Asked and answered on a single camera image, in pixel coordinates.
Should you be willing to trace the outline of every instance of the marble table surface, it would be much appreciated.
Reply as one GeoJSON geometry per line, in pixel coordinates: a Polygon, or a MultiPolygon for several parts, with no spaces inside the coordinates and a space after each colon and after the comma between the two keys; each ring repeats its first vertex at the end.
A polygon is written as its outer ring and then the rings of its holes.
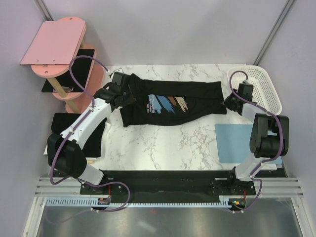
{"type": "MultiPolygon", "coordinates": [[[[222,82],[224,98],[230,95],[226,72],[240,64],[111,66],[142,79],[222,82]]],[[[119,110],[107,123],[101,157],[95,166],[104,170],[231,170],[237,164],[219,162],[217,123],[251,124],[239,114],[207,115],[179,126],[136,125],[123,127],[119,110]]],[[[276,169],[268,164],[264,169],[276,169]]]]}

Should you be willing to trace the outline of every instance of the light blue mat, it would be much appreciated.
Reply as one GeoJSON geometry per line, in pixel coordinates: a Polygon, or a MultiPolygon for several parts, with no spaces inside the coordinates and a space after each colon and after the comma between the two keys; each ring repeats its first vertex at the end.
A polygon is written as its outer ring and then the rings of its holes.
{"type": "MultiPolygon", "coordinates": [[[[216,124],[215,133],[220,163],[242,163],[250,152],[251,124],[216,124]]],[[[282,164],[279,157],[273,164],[282,164]]]]}

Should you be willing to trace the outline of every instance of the gray wall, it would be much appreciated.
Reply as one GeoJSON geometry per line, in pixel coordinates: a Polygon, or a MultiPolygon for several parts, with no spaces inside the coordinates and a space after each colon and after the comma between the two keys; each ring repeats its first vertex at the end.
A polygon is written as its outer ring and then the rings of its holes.
{"type": "Polygon", "coordinates": [[[290,118],[287,171],[299,178],[316,221],[316,1],[296,1],[265,55],[265,68],[290,118]]]}
{"type": "Polygon", "coordinates": [[[20,61],[43,19],[32,0],[0,7],[0,236],[21,236],[39,177],[52,115],[63,103],[20,61]]]}
{"type": "Polygon", "coordinates": [[[286,0],[44,0],[87,22],[107,65],[248,63],[286,0]]]}

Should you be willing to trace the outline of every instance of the purple cable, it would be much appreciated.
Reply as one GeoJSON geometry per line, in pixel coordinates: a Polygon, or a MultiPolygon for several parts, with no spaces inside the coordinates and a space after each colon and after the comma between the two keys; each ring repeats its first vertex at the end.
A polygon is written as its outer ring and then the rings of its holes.
{"type": "Polygon", "coordinates": [[[258,107],[259,109],[261,109],[263,112],[271,115],[275,120],[276,120],[276,123],[277,123],[277,127],[278,127],[278,131],[279,131],[279,135],[280,135],[280,145],[279,145],[279,148],[278,148],[278,152],[276,154],[276,156],[272,159],[267,159],[267,160],[263,160],[260,164],[258,164],[251,172],[250,172],[250,177],[253,181],[259,181],[260,182],[260,187],[259,187],[259,190],[258,190],[258,193],[257,193],[257,196],[255,197],[254,201],[249,205],[247,206],[244,210],[240,210],[240,211],[235,211],[235,213],[243,213],[244,211],[248,210],[249,208],[252,207],[252,205],[257,201],[257,199],[259,198],[259,195],[261,193],[261,190],[262,190],[262,179],[255,179],[253,177],[253,174],[259,169],[259,167],[264,164],[264,163],[267,163],[267,162],[270,162],[270,161],[274,161],[276,160],[282,153],[282,149],[283,149],[283,131],[282,131],[282,126],[281,126],[281,122],[280,120],[278,119],[278,117],[267,111],[265,108],[263,108],[262,106],[256,104],[256,103],[253,103],[251,101],[248,101],[248,100],[245,100],[244,98],[242,98],[241,96],[239,96],[234,90],[233,90],[233,86],[232,86],[232,79],[233,79],[233,76],[236,74],[236,73],[243,73],[246,75],[246,80],[248,80],[248,75],[247,73],[245,73],[244,71],[235,71],[232,73],[231,77],[229,78],[229,87],[231,88],[232,90],[232,93],[241,101],[245,102],[245,103],[248,103],[250,105],[253,105],[253,106],[256,106],[258,107]]]}
{"type": "MultiPolygon", "coordinates": [[[[93,60],[93,61],[98,62],[98,63],[105,69],[105,71],[106,71],[107,73],[109,73],[110,71],[109,71],[109,69],[108,69],[102,62],[100,62],[99,60],[97,60],[96,58],[90,57],[90,56],[86,56],[86,55],[81,55],[81,56],[77,56],[77,57],[73,58],[73,59],[71,60],[70,64],[69,64],[69,65],[70,65],[70,66],[69,66],[69,73],[70,73],[72,79],[73,79],[74,82],[91,98],[91,102],[92,102],[91,107],[94,108],[95,101],[94,101],[93,96],[92,96],[92,95],[90,94],[90,92],[87,91],[82,85],[80,85],[80,83],[76,80],[76,78],[75,78],[75,76],[74,76],[74,73],[73,73],[73,70],[72,70],[72,65],[73,65],[74,61],[77,60],[77,59],[79,59],[79,58],[89,58],[89,59],[91,59],[91,60],[93,60]]],[[[88,116],[91,112],[92,112],[92,110],[88,110],[88,112],[85,113],[85,115],[84,115],[84,116],[79,120],[79,122],[73,127],[73,131],[75,131],[75,130],[78,128],[78,126],[87,118],[87,116],[88,116]]],[[[66,141],[67,141],[68,138],[71,136],[72,132],[69,132],[69,133],[67,134],[67,136],[64,138],[64,140],[62,141],[62,143],[61,143],[60,146],[58,147],[57,152],[56,152],[56,154],[55,154],[55,156],[54,156],[54,159],[53,159],[53,162],[52,162],[52,165],[51,165],[51,169],[50,169],[50,172],[49,172],[49,180],[50,180],[50,182],[51,182],[52,185],[60,184],[61,182],[63,182],[64,180],[66,180],[66,179],[68,179],[68,178],[70,177],[70,176],[66,176],[66,177],[62,178],[61,180],[59,180],[59,181],[57,181],[57,182],[54,182],[54,180],[53,180],[53,172],[54,172],[54,168],[55,168],[55,165],[56,165],[58,156],[59,156],[59,154],[60,154],[60,152],[61,152],[61,149],[62,149],[63,146],[65,145],[66,141]]],[[[92,187],[95,187],[95,188],[100,188],[100,187],[104,187],[104,186],[107,186],[107,185],[119,184],[119,185],[123,185],[123,186],[127,189],[128,197],[127,197],[126,202],[125,202],[122,206],[120,206],[120,207],[118,207],[118,208],[115,208],[115,209],[111,209],[111,210],[99,210],[99,212],[114,212],[114,211],[122,210],[122,209],[128,204],[128,202],[129,202],[129,200],[130,200],[130,189],[128,188],[128,186],[127,186],[126,184],[124,184],[124,183],[122,183],[122,182],[109,182],[109,183],[107,183],[107,184],[102,184],[102,185],[94,185],[94,184],[91,184],[91,183],[89,183],[89,182],[86,182],[86,183],[87,183],[88,185],[92,186],[92,187]]],[[[64,220],[64,221],[62,221],[62,222],[58,222],[58,223],[53,223],[53,222],[49,221],[49,220],[47,219],[46,214],[45,214],[45,218],[46,218],[46,220],[48,221],[48,223],[50,223],[50,224],[52,224],[52,225],[58,225],[58,224],[65,223],[66,221],[69,221],[70,219],[72,219],[72,218],[74,218],[74,217],[76,217],[76,216],[78,216],[78,215],[81,215],[81,214],[83,214],[83,213],[85,213],[85,212],[87,212],[87,211],[90,211],[90,209],[81,211],[81,212],[77,213],[76,215],[71,216],[71,217],[67,218],[66,220],[64,220]]]]}

